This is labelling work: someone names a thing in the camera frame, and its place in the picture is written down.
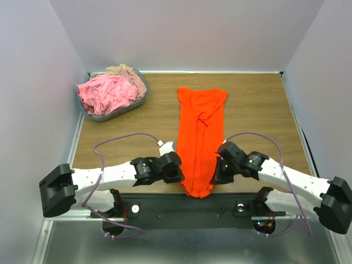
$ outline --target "dusty pink clothing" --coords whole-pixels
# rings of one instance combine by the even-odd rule
[[[135,101],[142,99],[145,96],[147,93],[147,88],[137,73],[135,73],[133,70],[127,69],[122,70],[118,75],[126,78],[131,84],[137,87],[138,94]]]
[[[98,116],[129,106],[138,94],[136,86],[119,75],[103,74],[77,86],[84,108]]]

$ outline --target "wood grain surface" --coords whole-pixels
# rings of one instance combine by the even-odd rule
[[[244,132],[263,133],[283,149],[286,166],[310,174],[289,103],[279,74],[146,74],[151,93],[146,102],[130,112],[102,123],[85,119],[74,159],[74,168],[97,168],[100,161],[92,148],[99,142],[128,133],[145,132],[162,141],[177,140],[180,106],[177,88],[219,88],[228,91],[225,103],[225,138]],[[235,137],[244,151],[259,151],[278,160],[276,147],[254,135]],[[105,165],[113,166],[136,157],[156,156],[158,147],[147,136],[133,136],[99,147]],[[257,192],[272,186],[240,175],[235,182],[217,185],[213,193]],[[183,193],[179,184],[158,181],[149,186],[120,188],[123,193]]]

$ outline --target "laundry basket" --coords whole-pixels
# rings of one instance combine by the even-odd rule
[[[126,113],[130,110],[132,110],[133,108],[136,108],[137,106],[140,106],[142,105],[145,100],[147,100],[147,96],[149,95],[150,93],[150,88],[149,88],[149,84],[148,82],[146,81],[146,79],[144,78],[144,76],[136,69],[133,69],[133,71],[135,73],[137,73],[137,75],[141,78],[141,80],[143,81],[143,83],[145,84],[145,87],[147,88],[147,93],[145,94],[145,96],[138,100],[138,101],[135,101],[133,103],[131,103],[129,106],[127,107],[122,107],[122,108],[118,108],[116,109],[115,111],[111,112],[111,113],[108,113],[108,114],[105,114],[105,115],[102,115],[101,117],[92,117],[90,114],[87,113],[86,109],[84,109],[84,106],[81,102],[81,98],[79,97],[79,95],[76,93],[76,100],[77,100],[77,104],[78,104],[78,107],[79,109],[81,110],[82,114],[88,118],[88,119],[91,119],[95,122],[103,122],[105,120],[108,120],[110,118],[114,118],[114,117],[117,117],[119,116],[120,114],[123,114],[123,113]]]

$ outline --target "orange-red cloth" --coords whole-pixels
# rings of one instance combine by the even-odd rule
[[[185,179],[180,183],[188,195],[204,198],[216,166],[216,151],[224,140],[224,103],[227,92],[219,89],[178,89],[180,126],[177,153]]]

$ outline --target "gray wall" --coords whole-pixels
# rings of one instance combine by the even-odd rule
[[[0,7],[0,263],[31,263],[43,222],[39,181],[67,154],[85,69],[47,0]]]
[[[85,68],[281,71],[323,0],[51,0]]]
[[[351,14],[351,0],[325,1],[283,75],[320,176],[339,176],[350,186]]]

